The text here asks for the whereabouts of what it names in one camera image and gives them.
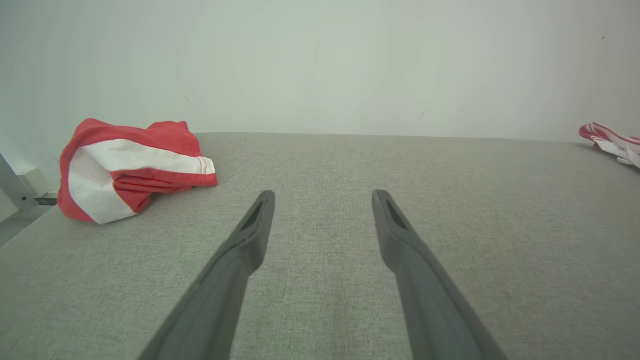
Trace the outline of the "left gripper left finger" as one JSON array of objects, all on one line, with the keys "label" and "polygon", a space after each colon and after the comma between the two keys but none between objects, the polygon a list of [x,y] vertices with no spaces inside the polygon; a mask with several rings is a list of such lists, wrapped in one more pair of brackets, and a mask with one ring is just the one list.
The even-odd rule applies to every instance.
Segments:
[{"label": "left gripper left finger", "polygon": [[261,192],[163,321],[142,360],[227,360],[249,277],[263,264],[275,193]]}]

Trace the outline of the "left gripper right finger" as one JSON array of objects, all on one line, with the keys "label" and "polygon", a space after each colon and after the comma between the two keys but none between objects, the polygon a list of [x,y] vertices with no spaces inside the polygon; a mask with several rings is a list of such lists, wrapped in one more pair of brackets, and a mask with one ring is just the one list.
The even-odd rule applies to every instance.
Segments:
[{"label": "left gripper right finger", "polygon": [[414,359],[504,360],[505,353],[388,191],[372,192],[372,210]]}]

